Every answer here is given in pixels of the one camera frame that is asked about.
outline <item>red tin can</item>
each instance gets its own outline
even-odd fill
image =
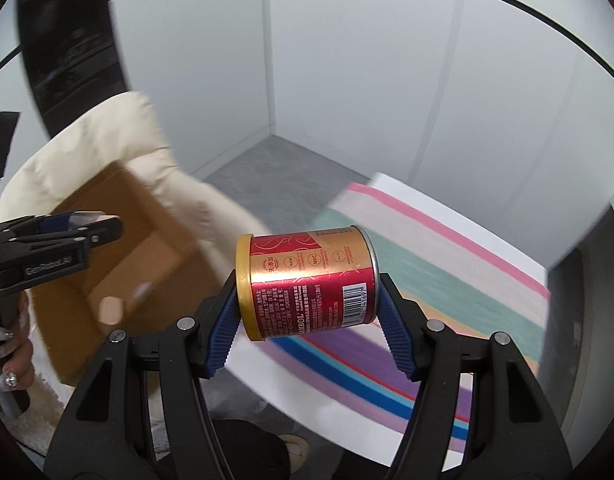
[[[238,239],[238,303],[251,341],[370,323],[379,283],[357,226]]]

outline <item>shoe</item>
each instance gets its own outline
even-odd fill
[[[284,442],[289,453],[289,462],[291,464],[292,473],[295,473],[307,461],[307,455],[309,454],[309,443],[301,436],[294,434],[279,435],[280,439]]]

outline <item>circular icon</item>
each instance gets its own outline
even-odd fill
[[[311,253],[309,256],[307,256],[307,261],[311,265],[319,265],[322,261],[322,257],[318,253]]]
[[[287,256],[284,259],[284,266],[288,269],[293,269],[293,267],[295,267],[296,265],[298,265],[298,258],[294,256]]]
[[[267,272],[276,272],[278,270],[278,260],[273,256],[269,256],[266,260],[263,260],[263,269]]]
[[[346,256],[344,256],[343,251],[334,251],[334,253],[332,254],[333,258],[335,261],[337,262],[344,262],[344,260],[346,259]]]

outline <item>green stripe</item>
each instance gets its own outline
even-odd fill
[[[325,209],[311,223],[312,229],[331,229],[359,223]],[[439,269],[379,234],[367,229],[381,272],[388,272],[400,290],[455,319],[476,332],[490,335],[504,330],[514,338],[523,355],[539,361],[544,329],[503,303]]]

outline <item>cardboard box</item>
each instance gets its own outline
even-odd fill
[[[107,166],[54,214],[76,210],[118,215],[122,237],[91,251],[87,270],[32,289],[38,327],[58,377],[75,386],[104,338],[164,330],[194,313],[220,283],[190,231],[117,163]],[[98,321],[100,301],[120,298],[118,325]]]

